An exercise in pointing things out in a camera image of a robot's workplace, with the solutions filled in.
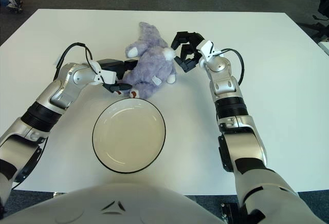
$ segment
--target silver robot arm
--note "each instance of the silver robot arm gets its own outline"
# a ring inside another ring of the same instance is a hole
[[[58,77],[0,137],[0,208],[5,205],[13,182],[23,181],[33,170],[42,151],[39,144],[46,141],[81,90],[88,84],[111,86],[116,82],[115,71],[103,70],[96,61],[89,63],[64,65]]]
[[[172,48],[181,43],[189,44],[182,46],[176,62],[185,72],[199,63],[210,79],[222,133],[218,138],[220,155],[224,169],[234,173],[243,223],[323,223],[279,174],[266,167],[265,147],[239,87],[244,66],[238,83],[231,75],[229,60],[220,56],[231,49],[220,51],[195,32],[178,32]],[[189,54],[194,58],[186,59]]]

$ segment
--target table surface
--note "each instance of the table surface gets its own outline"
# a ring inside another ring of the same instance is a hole
[[[241,85],[268,154],[268,167],[295,191],[329,186],[329,57],[284,13],[38,10],[0,47],[0,133],[21,116],[52,81],[54,62],[73,42],[94,59],[124,60],[138,38],[138,22],[154,24],[171,43],[177,31],[196,31],[216,47],[234,48],[245,61]],[[235,55],[225,55],[238,78]],[[66,62],[85,61],[74,48]],[[218,153],[209,80],[196,67],[165,84],[149,101],[167,127],[163,150],[147,169],[129,175],[105,168],[92,147],[100,113],[120,97],[86,87],[53,128],[31,175],[18,189],[68,192],[111,182],[140,182],[187,195],[235,194],[234,177]]]

